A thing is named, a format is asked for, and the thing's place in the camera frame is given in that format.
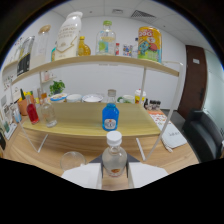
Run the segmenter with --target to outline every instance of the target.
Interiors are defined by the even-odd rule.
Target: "cup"
[[[131,95],[124,95],[117,98],[117,102],[120,103],[120,100],[123,101],[123,103],[135,103],[135,98]]]
[[[85,157],[75,151],[66,152],[62,157],[60,161],[61,169],[63,171],[73,169],[75,167],[86,165],[86,159]]]

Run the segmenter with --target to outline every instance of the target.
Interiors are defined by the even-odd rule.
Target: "dark brown door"
[[[204,49],[186,45],[187,71],[178,113],[186,119],[191,109],[202,109],[207,83]]]

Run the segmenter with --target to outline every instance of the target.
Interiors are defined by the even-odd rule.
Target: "chair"
[[[223,158],[223,137],[206,113],[192,109],[182,129],[200,162]]]

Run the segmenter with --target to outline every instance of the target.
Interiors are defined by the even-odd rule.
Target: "shelf unit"
[[[164,63],[175,63],[180,65],[179,71],[173,70],[169,67],[164,66]],[[127,65],[134,67],[144,68],[143,78],[142,78],[142,87],[140,94],[139,105],[135,104],[119,104],[118,109],[120,109],[119,125],[118,130],[121,131],[122,135],[130,138],[146,137],[146,136],[158,136],[156,143],[154,144],[152,150],[149,152],[148,156],[143,159],[147,160],[150,154],[155,149],[156,145],[160,141],[162,134],[164,133],[166,126],[170,120],[170,117],[173,113],[175,103],[178,99],[178,94],[180,90],[181,79],[183,76],[183,64],[179,62],[166,61],[163,64],[145,60],[145,59],[135,59],[122,56],[105,56],[105,55],[92,55],[92,56],[82,56],[82,57],[72,57],[61,59],[58,61],[53,61],[46,63],[44,65],[38,66],[26,73],[18,76],[13,82],[11,82],[10,87],[17,83],[20,80],[23,80],[31,75],[34,75],[39,72],[40,74],[40,83],[41,83],[41,72],[47,71],[55,68],[64,67],[67,65],[80,65],[80,64],[111,64],[111,65]],[[147,111],[141,106],[141,99],[144,91],[146,71],[153,70],[162,72],[165,74],[173,75],[178,78],[178,84],[176,87],[175,96],[173,99],[170,112],[168,114],[167,120],[164,124],[163,129],[160,131],[152,118],[148,115]],[[56,111],[56,116],[58,119],[58,124],[55,127],[47,128],[45,123],[40,121],[36,125],[32,125],[29,121],[24,123],[24,128],[46,132],[55,135],[67,135],[73,137],[84,137],[84,138],[105,138],[107,132],[102,129],[102,109],[105,107],[103,103],[64,103],[63,106],[58,103],[54,104]],[[30,144],[33,148],[40,152],[42,145],[44,144],[45,139],[48,134],[45,136],[39,150],[36,150],[31,140],[26,135]]]
[[[50,82],[50,81],[52,81],[53,79],[56,79],[57,77],[53,77],[53,78],[50,78],[50,79],[48,79],[48,80],[46,80],[46,81],[41,81],[41,83],[43,84],[43,83],[47,83],[47,82]]]
[[[63,135],[86,139],[105,139],[107,132],[102,128],[102,110],[106,103],[54,103],[57,125],[48,128],[40,108],[37,113],[40,121],[32,125],[29,119],[23,127],[52,135]],[[117,131],[123,137],[159,136],[160,130],[146,110],[139,104],[119,103],[120,112]]]
[[[44,65],[38,66],[28,72],[21,74],[12,82],[12,84],[15,84],[16,82],[24,78],[27,78],[31,75],[34,75],[36,73],[64,67],[67,65],[97,64],[97,63],[98,64],[112,64],[112,65],[128,65],[128,66],[141,67],[141,68],[144,67],[146,69],[163,72],[166,74],[174,75],[176,77],[179,76],[178,71],[168,68],[164,65],[161,65],[160,63],[150,61],[150,60],[128,58],[128,57],[122,57],[122,56],[91,55],[91,56],[66,58],[66,59],[61,59],[58,61],[52,61],[52,62],[46,63]]]

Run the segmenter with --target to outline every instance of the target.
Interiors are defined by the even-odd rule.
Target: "bowl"
[[[50,100],[53,103],[63,103],[65,101],[65,99],[66,99],[67,96],[68,96],[67,93],[59,93],[59,94],[53,95],[50,98]]]
[[[98,94],[89,94],[82,98],[82,101],[87,103],[96,103],[96,102],[101,102],[102,100],[103,100],[103,97]]]
[[[81,102],[82,96],[80,94],[71,94],[67,96],[66,101],[68,103]]]

